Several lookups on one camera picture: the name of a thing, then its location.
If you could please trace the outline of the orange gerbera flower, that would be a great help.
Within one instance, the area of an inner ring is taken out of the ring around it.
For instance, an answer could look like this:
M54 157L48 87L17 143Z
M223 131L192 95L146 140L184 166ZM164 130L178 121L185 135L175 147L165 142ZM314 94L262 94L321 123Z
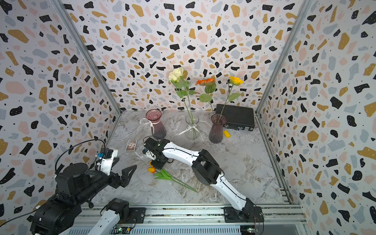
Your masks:
M203 86L204 93L199 96L199 101L210 105L211 111L215 113L212 101L212 94L216 91L216 82L214 78L197 80L196 86Z

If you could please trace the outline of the yellow sunflower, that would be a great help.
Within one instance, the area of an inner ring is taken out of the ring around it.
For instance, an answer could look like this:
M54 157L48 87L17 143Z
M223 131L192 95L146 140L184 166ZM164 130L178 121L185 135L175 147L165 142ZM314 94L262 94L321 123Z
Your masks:
M230 76L230 79L228 80L228 83L227 83L228 94L227 94L226 100L223 104L223 107L222 107L222 110L221 110L220 116L219 116L219 121L221 121L223 124L225 123L225 120L224 120L225 117L223 115L225 106L227 105L227 103L232 102L232 101L236 100L237 98L239 98L241 96L240 93L233 92L233 89L235 87L239 87L243 83L244 83L244 80L242 80L242 79L240 79L239 77L236 77L236 76Z

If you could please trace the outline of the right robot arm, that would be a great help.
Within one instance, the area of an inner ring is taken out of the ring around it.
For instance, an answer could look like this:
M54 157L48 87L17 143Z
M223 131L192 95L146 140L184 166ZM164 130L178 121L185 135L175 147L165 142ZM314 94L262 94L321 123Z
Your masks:
M188 150L167 139L157 141L148 138L144 142L143 154L151 159L150 165L159 170L159 175L163 177L172 178L164 170L169 160L176 160L190 166L199 182L213 187L230 202L240 220L246 221L256 217L259 207L229 183L224 171L207 150Z

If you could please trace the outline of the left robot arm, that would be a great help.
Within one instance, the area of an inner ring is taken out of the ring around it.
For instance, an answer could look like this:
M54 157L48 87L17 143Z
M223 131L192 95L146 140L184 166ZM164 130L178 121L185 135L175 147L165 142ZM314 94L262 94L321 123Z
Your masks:
M136 169L137 166L132 165L119 175L89 170L84 163L68 166L57 174L55 194L36 210L30 231L33 235L59 235L67 231L82 212L82 204L88 203L92 208L92 198L107 186L125 188Z

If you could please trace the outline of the playing card box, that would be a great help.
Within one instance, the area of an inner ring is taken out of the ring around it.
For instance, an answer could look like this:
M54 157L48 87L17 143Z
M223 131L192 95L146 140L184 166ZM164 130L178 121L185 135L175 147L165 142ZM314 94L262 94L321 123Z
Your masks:
M135 151L137 140L128 140L125 151Z

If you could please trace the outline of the red glass vase with ribbon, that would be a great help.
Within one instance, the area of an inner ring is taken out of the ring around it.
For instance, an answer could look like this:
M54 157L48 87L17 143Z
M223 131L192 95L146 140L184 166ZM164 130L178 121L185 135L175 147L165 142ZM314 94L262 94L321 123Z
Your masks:
M166 136L166 129L161 121L162 112L158 109L149 110L146 116L140 120L140 124L147 124L151 128L152 136L156 139L163 139Z

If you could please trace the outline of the clear glass vase with ribbon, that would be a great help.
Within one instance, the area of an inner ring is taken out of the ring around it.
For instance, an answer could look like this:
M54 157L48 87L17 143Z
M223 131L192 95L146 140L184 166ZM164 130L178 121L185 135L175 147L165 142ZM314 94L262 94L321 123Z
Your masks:
M199 130L198 124L199 124L199 117L195 114L192 114L191 116L186 116L185 122L187 124L187 128L180 132L178 135L185 135L187 139L195 141L198 139L201 139L202 141L203 136L201 131Z

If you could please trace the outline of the purple glass vase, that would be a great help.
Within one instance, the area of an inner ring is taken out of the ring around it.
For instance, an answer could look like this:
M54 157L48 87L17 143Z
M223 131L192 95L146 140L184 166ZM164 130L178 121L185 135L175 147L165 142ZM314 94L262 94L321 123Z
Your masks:
M209 133L209 140L214 144L219 144L223 140L223 127L227 119L220 114L214 114L211 117L212 127Z

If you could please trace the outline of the small yellow block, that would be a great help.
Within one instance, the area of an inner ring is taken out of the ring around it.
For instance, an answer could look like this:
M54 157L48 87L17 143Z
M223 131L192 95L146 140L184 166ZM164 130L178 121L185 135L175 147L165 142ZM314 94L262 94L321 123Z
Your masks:
M223 131L223 134L225 135L226 138L231 137L231 134L227 130Z

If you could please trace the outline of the black case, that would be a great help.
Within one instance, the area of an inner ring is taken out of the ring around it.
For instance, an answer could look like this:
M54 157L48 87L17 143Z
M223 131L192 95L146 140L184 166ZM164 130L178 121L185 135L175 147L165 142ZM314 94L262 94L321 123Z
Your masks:
M218 104L216 106L216 114L220 114L226 118L224 127L231 130L248 130L253 131L255 128L254 110L249 107L239 107Z

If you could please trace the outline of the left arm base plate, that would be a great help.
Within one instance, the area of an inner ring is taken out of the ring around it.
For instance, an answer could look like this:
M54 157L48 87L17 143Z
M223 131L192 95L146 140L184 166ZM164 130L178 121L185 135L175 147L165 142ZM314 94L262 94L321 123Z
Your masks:
M143 224L146 216L145 207L130 207L126 208L125 212L116 212L112 209L105 209L103 215L109 214L106 217L114 217L117 224Z

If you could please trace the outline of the aluminium front rail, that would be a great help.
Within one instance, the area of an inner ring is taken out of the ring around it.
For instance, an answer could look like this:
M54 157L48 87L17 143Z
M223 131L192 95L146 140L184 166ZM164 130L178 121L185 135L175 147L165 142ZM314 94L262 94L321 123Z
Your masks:
M225 204L135 204L144 208L138 217L115 225L108 235L310 235L298 205L261 204L264 221L228 223Z

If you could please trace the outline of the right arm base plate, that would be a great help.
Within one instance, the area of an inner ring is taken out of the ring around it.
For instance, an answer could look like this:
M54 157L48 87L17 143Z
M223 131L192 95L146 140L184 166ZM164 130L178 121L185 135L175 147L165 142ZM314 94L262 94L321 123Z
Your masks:
M246 209L246 211L238 211L233 207L224 207L223 212L226 223L264 222L264 216L261 207L253 206L251 209Z

